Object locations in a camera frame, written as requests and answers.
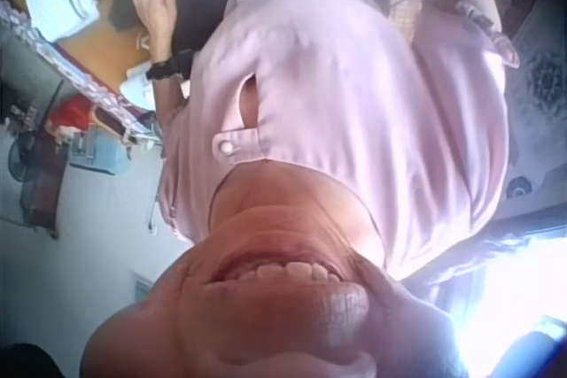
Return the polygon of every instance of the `hand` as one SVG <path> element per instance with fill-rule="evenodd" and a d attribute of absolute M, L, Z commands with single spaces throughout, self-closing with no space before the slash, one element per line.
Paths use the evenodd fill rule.
<path fill-rule="evenodd" d="M 134 0 L 140 20 L 150 34 L 150 56 L 153 63 L 171 57 L 171 41 L 177 21 L 175 0 Z"/>

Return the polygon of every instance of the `floor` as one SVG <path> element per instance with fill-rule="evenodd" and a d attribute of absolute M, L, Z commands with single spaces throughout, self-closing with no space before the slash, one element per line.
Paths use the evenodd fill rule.
<path fill-rule="evenodd" d="M 41 109 L 60 76 L 0 29 L 2 78 Z M 61 97 L 74 93 L 66 82 Z M 8 174 L 12 143 L 0 134 L 0 216 L 20 223 L 20 185 Z M 121 176 L 66 169 L 58 206 L 59 240 L 0 220 L 0 346 L 33 343 L 66 377 L 78 376 L 85 343 L 104 320 L 132 303 L 139 282 L 154 282 L 189 243 L 176 239 L 156 209 L 159 149 L 134 150 Z"/>

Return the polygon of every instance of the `blue object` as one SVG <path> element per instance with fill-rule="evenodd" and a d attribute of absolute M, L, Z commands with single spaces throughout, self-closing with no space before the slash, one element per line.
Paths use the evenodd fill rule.
<path fill-rule="evenodd" d="M 69 150 L 69 165 L 92 172 L 117 175 L 130 166 L 128 149 L 115 137 L 96 126 L 77 133 Z"/>

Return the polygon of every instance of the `wristwatch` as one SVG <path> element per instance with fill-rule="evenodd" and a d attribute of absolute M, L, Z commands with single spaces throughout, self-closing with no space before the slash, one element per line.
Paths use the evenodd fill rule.
<path fill-rule="evenodd" d="M 175 74 L 181 74 L 184 80 L 189 80 L 194 57 L 194 50 L 182 50 L 167 61 L 153 64 L 145 76 L 148 80 L 165 80 Z"/>

